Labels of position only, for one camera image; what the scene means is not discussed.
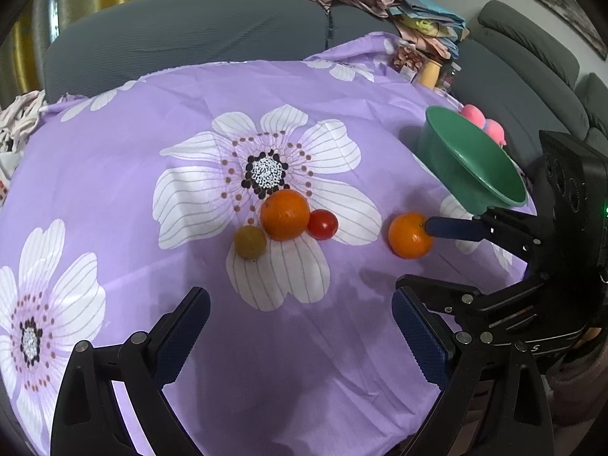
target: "green plastic container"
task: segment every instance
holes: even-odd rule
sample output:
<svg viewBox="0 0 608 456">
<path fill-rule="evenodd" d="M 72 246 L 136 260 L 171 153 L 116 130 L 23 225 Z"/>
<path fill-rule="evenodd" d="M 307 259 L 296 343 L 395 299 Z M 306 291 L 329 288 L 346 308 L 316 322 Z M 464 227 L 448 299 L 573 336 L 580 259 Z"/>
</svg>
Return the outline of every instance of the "green plastic container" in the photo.
<svg viewBox="0 0 608 456">
<path fill-rule="evenodd" d="M 471 214 L 488 206 L 522 207 L 528 194 L 507 154 L 469 120 L 431 106 L 418 140 L 418 158 Z"/>
</svg>

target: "metal screw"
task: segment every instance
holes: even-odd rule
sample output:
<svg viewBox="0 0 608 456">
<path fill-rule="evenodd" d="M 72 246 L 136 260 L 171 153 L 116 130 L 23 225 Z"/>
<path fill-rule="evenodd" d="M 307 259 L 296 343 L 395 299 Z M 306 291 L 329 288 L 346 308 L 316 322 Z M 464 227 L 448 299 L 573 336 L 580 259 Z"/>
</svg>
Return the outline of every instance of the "metal screw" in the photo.
<svg viewBox="0 0 608 456">
<path fill-rule="evenodd" d="M 458 341 L 458 343 L 468 345 L 472 340 L 473 338 L 468 332 L 460 331 L 456 333 L 456 341 Z"/>
<path fill-rule="evenodd" d="M 145 332 L 137 332 L 131 336 L 131 343 L 134 345 L 140 345 L 148 339 L 148 335 Z"/>
<path fill-rule="evenodd" d="M 89 343 L 87 343 L 86 341 L 79 341 L 78 343 L 76 343 L 75 349 L 77 352 L 82 353 L 88 347 L 89 347 Z"/>
<path fill-rule="evenodd" d="M 483 333 L 481 333 L 481 335 L 479 335 L 479 341 L 481 341 L 482 343 L 485 343 L 487 345 L 490 344 L 493 339 L 494 339 L 494 337 L 492 336 L 492 333 L 489 331 L 483 332 Z"/>
<path fill-rule="evenodd" d="M 528 351 L 528 345 L 526 343 L 524 343 L 521 339 L 518 339 L 517 341 L 515 341 L 515 347 L 520 351 L 520 352 L 527 352 Z"/>
</svg>

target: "pink toy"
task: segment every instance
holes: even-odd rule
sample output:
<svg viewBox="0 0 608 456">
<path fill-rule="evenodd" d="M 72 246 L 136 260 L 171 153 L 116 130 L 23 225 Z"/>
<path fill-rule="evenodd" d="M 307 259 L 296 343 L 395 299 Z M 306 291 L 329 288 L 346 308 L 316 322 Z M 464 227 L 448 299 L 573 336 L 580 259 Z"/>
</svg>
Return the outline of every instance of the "pink toy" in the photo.
<svg viewBox="0 0 608 456">
<path fill-rule="evenodd" d="M 486 123 L 486 117 L 483 116 L 481 110 L 472 104 L 464 105 L 463 109 L 460 110 L 460 114 L 479 128 L 483 128 L 483 125 Z"/>
<path fill-rule="evenodd" d="M 505 140 L 505 131 L 497 121 L 486 120 L 481 130 L 486 132 L 489 137 L 500 147 L 507 145 L 507 141 Z"/>
</svg>

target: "red tomato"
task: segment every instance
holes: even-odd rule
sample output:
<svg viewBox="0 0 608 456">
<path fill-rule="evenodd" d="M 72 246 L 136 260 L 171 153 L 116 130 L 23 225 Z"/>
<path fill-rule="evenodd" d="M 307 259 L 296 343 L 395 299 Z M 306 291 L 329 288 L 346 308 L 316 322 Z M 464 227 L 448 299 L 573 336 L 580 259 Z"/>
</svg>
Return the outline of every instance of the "red tomato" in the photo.
<svg viewBox="0 0 608 456">
<path fill-rule="evenodd" d="M 316 240 L 329 240 L 338 231 L 338 218 L 325 209 L 317 209 L 310 213 L 308 234 Z"/>
</svg>

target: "framed picture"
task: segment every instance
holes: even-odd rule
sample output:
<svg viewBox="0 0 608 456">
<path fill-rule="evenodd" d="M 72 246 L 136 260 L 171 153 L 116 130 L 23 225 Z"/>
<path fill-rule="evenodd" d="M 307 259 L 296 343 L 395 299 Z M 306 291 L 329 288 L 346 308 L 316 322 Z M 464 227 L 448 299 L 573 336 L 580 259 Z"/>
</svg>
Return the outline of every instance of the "framed picture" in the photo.
<svg viewBox="0 0 608 456">
<path fill-rule="evenodd" d="M 576 0 L 537 0 L 572 27 L 589 45 L 606 59 L 608 48 Z"/>
</svg>

